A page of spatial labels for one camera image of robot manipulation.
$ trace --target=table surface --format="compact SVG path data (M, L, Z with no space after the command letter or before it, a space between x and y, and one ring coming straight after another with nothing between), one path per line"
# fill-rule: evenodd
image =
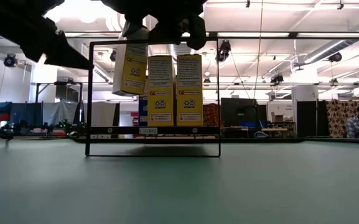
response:
M219 159L84 148L0 141L0 223L359 223L359 144L223 144Z

